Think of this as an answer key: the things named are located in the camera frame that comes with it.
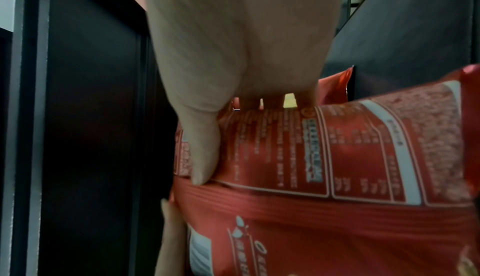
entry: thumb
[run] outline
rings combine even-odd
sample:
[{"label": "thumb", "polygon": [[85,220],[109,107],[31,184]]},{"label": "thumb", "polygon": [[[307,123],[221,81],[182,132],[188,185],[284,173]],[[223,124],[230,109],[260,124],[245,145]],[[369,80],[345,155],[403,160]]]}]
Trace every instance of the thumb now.
[{"label": "thumb", "polygon": [[190,146],[191,181],[201,185],[213,175],[220,153],[220,129],[216,112],[203,112],[188,107],[177,108],[183,133]]},{"label": "thumb", "polygon": [[155,276],[183,276],[187,255],[187,227],[180,211],[167,200],[161,201],[165,219]]}]

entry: red snack bag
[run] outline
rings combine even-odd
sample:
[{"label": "red snack bag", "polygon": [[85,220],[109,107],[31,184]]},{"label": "red snack bag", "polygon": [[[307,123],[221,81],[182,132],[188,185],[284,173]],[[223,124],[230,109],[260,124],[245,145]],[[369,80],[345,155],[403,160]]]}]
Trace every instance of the red snack bag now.
[{"label": "red snack bag", "polygon": [[[352,77],[353,67],[332,76],[318,80],[317,105],[342,104],[348,102],[347,85]],[[234,109],[240,109],[238,98],[232,100]]]},{"label": "red snack bag", "polygon": [[176,135],[196,275],[478,275],[480,65],[316,108],[229,112],[212,181]]}]

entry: white stripe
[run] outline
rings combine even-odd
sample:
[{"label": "white stripe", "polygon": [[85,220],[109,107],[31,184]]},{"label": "white stripe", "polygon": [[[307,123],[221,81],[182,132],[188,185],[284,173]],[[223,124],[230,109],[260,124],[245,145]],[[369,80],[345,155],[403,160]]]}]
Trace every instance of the white stripe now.
[{"label": "white stripe", "polygon": [[462,114],[462,89],[460,87],[459,81],[447,81],[443,82],[445,86],[450,88],[451,93],[453,93],[453,97],[455,98],[456,104],[458,106],[458,113]]},{"label": "white stripe", "polygon": [[[408,205],[420,205],[422,203],[422,195],[420,193],[417,175],[407,145],[408,143],[400,123],[382,106],[371,100],[363,100],[359,103],[376,115],[388,128],[392,137],[392,144],[395,148],[396,160],[398,161],[400,177],[405,192],[405,202]],[[392,124],[397,127],[397,133],[394,131]]]}]

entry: snack bag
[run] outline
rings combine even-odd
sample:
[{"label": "snack bag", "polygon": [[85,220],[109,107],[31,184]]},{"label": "snack bag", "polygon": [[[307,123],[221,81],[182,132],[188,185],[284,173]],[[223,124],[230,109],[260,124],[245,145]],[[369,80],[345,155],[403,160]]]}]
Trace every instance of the snack bag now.
[{"label": "snack bag", "polygon": [[[345,71],[339,72],[332,76],[318,80],[318,98],[317,105],[325,104],[342,104],[348,102],[347,85],[352,77],[353,67]],[[296,107],[294,94],[285,95],[284,108]],[[234,109],[240,109],[240,102],[238,98],[232,101]]]},{"label": "snack bag", "polygon": [[193,186],[176,134],[172,192],[194,275],[478,275],[480,65],[340,105],[232,111]]}]

